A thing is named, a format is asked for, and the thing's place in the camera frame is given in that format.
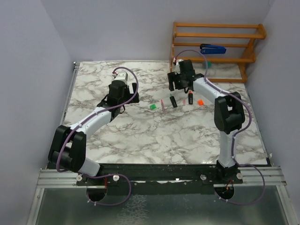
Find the orange black highlighter pen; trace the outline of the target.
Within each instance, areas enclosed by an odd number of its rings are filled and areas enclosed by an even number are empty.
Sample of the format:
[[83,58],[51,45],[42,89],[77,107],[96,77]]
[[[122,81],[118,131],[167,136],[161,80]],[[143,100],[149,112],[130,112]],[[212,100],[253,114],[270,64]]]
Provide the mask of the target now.
[[188,104],[189,105],[193,104],[193,93],[191,90],[188,92]]

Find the green black highlighter pen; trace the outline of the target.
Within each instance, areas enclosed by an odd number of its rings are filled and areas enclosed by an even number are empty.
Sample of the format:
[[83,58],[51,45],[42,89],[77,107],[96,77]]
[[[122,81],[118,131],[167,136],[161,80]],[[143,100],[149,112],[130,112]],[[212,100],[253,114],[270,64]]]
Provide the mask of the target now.
[[170,94],[169,98],[170,98],[170,101],[171,101],[171,104],[172,104],[173,108],[178,107],[177,103],[176,103],[176,100],[175,100],[175,97],[172,94]]

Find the green pen cap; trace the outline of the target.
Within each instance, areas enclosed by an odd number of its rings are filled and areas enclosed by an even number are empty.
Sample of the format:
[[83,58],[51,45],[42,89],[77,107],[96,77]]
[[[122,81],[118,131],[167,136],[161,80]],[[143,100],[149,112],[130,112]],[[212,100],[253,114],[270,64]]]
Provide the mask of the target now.
[[157,107],[156,107],[156,105],[155,104],[152,104],[151,106],[150,106],[150,109],[151,110],[155,110]]

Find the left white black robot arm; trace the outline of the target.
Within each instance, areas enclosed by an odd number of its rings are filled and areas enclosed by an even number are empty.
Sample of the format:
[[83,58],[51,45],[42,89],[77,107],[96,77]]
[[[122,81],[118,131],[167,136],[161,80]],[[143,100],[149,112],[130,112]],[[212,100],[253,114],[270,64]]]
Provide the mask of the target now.
[[112,81],[109,93],[95,110],[81,121],[66,127],[57,127],[48,154],[48,161],[56,165],[59,172],[72,171],[87,175],[93,185],[103,181],[100,164],[86,158],[87,140],[102,126],[113,121],[125,111],[125,104],[139,102],[138,84],[132,83],[131,94],[125,81]]

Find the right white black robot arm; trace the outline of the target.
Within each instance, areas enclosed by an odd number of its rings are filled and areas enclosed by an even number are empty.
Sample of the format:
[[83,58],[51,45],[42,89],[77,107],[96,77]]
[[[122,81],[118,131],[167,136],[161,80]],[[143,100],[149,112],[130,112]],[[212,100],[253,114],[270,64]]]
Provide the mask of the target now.
[[167,74],[169,90],[198,92],[214,104],[214,123],[221,138],[215,177],[218,182],[226,183],[237,172],[237,164],[233,159],[233,135],[245,122],[241,95],[225,91],[204,75],[196,74],[191,60],[177,60],[174,64],[174,71]]

